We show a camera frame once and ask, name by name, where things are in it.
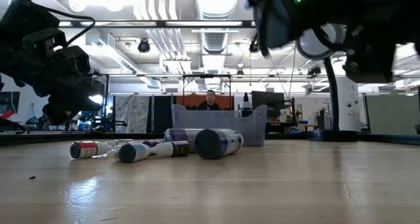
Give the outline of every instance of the black stand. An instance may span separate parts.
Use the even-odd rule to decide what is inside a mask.
[[[324,59],[325,71],[329,82],[329,94],[331,95],[331,129],[318,129],[310,132],[310,141],[324,142],[356,142],[357,132],[341,131],[339,128],[339,94],[337,80],[335,79],[333,65],[329,57]]]

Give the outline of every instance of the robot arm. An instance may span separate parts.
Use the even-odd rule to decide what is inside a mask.
[[[337,51],[346,53],[343,69],[357,83],[387,83],[392,80],[396,44],[420,46],[420,17],[410,14],[417,0],[248,0],[253,8],[264,56],[269,49],[296,39],[325,47],[324,58]],[[325,24],[340,25],[345,36],[326,33]],[[315,54],[303,54],[319,60]]]
[[[43,112],[53,125],[71,120],[80,110],[97,111],[101,105],[89,99],[99,92],[92,86],[89,56],[70,43],[92,28],[66,41],[59,19],[30,0],[12,0],[0,21],[0,72],[19,87],[33,87],[39,97],[49,96]]]

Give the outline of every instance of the translucent plastic container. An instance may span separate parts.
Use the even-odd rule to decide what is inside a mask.
[[[243,146],[263,146],[267,105],[257,107],[245,118],[231,110],[187,110],[185,107],[172,105],[172,123],[174,129],[233,129],[243,136]]]

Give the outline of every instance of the man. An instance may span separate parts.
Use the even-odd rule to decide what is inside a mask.
[[[220,110],[221,108],[215,102],[216,93],[213,90],[208,90],[206,101],[198,106],[198,110]]]

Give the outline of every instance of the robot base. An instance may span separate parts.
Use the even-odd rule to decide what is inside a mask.
[[[309,133],[309,141],[322,142],[357,142],[357,132],[355,131],[334,131],[317,129]]]

